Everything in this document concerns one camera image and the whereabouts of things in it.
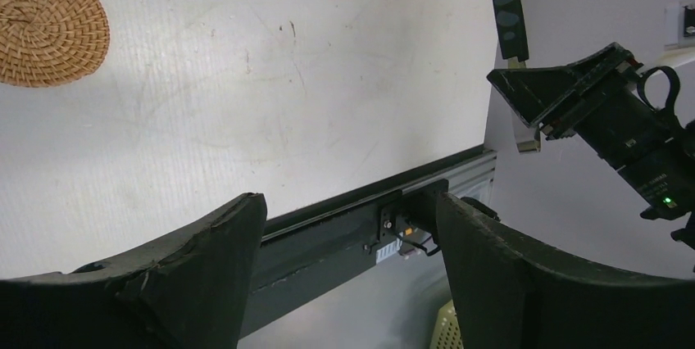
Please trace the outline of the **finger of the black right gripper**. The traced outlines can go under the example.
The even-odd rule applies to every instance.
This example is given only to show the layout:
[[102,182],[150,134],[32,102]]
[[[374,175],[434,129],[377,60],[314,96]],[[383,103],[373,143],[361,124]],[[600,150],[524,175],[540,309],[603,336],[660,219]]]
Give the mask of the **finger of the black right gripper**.
[[611,43],[565,66],[495,69],[487,80],[528,128],[572,129],[636,75],[631,51]]

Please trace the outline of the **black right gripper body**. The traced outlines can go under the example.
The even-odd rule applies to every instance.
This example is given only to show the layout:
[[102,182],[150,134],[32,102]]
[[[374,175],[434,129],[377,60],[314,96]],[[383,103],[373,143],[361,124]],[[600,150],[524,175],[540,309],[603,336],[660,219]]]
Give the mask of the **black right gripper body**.
[[645,220],[694,215],[694,128],[675,114],[680,78],[659,67],[669,81],[663,107],[646,96],[654,70],[639,72],[572,129],[542,127],[548,140],[583,139],[648,204]]

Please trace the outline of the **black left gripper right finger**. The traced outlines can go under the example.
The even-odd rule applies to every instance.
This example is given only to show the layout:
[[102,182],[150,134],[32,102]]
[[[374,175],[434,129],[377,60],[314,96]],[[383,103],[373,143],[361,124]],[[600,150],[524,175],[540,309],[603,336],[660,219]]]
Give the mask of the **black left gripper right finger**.
[[466,348],[691,348],[694,283],[589,261],[448,193],[438,245]]

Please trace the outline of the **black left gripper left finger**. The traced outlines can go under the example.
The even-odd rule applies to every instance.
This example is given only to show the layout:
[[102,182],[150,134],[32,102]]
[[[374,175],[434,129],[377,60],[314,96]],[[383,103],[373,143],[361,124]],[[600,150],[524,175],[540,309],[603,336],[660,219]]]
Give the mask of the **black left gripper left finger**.
[[244,193],[121,254],[1,282],[4,348],[235,348],[266,223]]

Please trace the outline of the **metal tongs with black tips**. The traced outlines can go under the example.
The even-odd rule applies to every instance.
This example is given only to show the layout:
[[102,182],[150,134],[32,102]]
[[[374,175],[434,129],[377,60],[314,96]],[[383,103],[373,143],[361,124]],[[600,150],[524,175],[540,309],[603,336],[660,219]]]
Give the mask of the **metal tongs with black tips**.
[[528,40],[521,0],[493,0],[494,18],[502,58],[511,69],[525,67]]

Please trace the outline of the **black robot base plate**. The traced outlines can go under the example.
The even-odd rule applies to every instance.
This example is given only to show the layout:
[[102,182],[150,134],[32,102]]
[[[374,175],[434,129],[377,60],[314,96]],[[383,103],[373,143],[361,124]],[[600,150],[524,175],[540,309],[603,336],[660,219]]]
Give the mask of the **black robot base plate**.
[[241,328],[246,337],[375,267],[400,240],[437,234],[435,199],[490,188],[496,152],[478,146],[266,222]]

